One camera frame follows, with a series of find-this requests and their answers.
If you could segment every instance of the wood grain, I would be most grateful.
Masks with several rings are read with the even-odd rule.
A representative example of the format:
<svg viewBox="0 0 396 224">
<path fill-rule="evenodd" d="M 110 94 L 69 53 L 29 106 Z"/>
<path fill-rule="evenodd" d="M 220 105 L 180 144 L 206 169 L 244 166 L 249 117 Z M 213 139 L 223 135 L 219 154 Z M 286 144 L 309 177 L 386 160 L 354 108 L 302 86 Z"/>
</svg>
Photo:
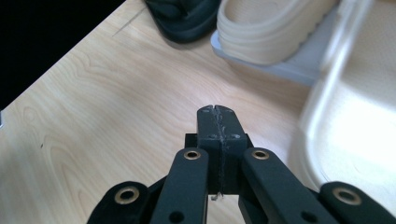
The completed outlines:
<svg viewBox="0 0 396 224">
<path fill-rule="evenodd" d="M 286 161 L 308 91 L 225 62 L 209 36 L 167 43 L 127 0 L 3 111 L 0 223 L 84 223 L 112 186 L 153 184 L 205 105 Z M 236 201 L 209 202 L 208 223 L 243 222 Z"/>
</svg>

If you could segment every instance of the wooden table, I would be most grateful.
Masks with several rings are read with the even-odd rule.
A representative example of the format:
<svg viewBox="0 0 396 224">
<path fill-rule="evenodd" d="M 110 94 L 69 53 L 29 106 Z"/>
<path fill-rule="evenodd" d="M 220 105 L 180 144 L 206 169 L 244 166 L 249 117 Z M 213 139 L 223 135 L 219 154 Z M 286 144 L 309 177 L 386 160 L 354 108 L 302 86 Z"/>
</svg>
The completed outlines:
<svg viewBox="0 0 396 224">
<path fill-rule="evenodd" d="M 84 223 L 114 185 L 153 184 L 205 105 L 233 109 L 286 162 L 308 92 L 225 62 L 209 36 L 167 43 L 127 0 L 2 112 L 0 223 Z M 208 223 L 243 222 L 236 201 L 209 201 Z"/>
</svg>

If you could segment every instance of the black rubber object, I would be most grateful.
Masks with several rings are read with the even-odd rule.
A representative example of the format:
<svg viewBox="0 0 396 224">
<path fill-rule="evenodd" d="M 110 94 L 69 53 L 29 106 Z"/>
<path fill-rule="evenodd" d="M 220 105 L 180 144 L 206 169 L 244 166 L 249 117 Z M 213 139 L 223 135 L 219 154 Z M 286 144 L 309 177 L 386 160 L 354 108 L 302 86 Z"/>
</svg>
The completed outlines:
<svg viewBox="0 0 396 224">
<path fill-rule="evenodd" d="M 161 34 L 176 43 L 195 41 L 216 27 L 220 0 L 145 0 Z"/>
</svg>

